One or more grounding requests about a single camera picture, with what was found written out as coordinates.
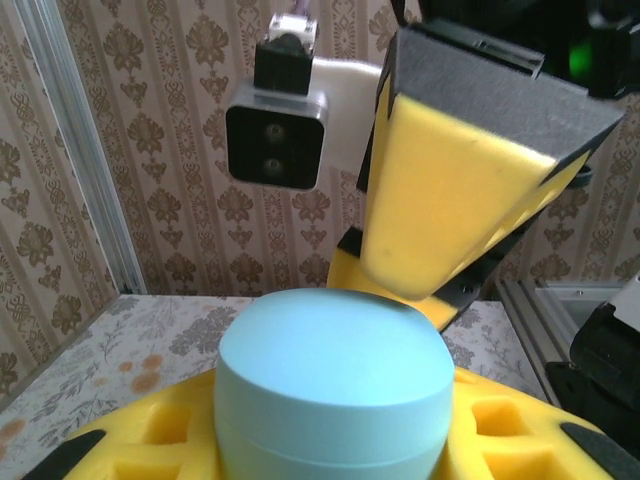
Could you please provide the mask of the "blue earbud charging case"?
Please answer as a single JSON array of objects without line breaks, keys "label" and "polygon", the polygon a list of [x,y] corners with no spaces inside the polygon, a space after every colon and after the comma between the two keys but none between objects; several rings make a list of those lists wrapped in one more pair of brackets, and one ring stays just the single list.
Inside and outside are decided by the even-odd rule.
[{"label": "blue earbud charging case", "polygon": [[430,480],[449,432],[454,363],[413,307],[296,289],[257,298],[218,352],[225,480]]}]

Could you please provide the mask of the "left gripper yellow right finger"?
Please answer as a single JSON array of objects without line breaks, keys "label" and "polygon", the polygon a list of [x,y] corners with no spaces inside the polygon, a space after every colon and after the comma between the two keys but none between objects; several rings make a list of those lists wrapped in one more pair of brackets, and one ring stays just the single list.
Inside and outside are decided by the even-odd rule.
[{"label": "left gripper yellow right finger", "polygon": [[438,480],[640,480],[640,460],[588,421],[458,367]]}]

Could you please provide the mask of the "aluminium side rail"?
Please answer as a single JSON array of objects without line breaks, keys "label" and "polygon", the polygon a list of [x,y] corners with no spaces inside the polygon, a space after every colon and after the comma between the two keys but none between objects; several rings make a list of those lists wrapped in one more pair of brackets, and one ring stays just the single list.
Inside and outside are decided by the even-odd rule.
[{"label": "aluminium side rail", "polygon": [[502,303],[524,348],[546,400],[561,405],[546,375],[549,362],[567,362],[578,330],[601,303],[623,288],[621,283],[542,280],[495,282]]}]

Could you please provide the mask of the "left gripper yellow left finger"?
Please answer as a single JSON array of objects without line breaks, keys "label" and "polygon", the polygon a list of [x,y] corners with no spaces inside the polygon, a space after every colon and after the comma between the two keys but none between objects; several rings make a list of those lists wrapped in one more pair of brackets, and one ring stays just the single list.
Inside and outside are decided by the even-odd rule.
[{"label": "left gripper yellow left finger", "polygon": [[201,373],[92,421],[22,480],[224,480],[214,381]]}]

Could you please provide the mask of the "aluminium frame post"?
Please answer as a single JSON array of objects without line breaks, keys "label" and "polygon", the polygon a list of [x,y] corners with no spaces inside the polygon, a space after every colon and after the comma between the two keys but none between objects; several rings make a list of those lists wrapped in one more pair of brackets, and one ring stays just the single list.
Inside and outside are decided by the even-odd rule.
[{"label": "aluminium frame post", "polygon": [[56,0],[13,0],[113,282],[148,293]]}]

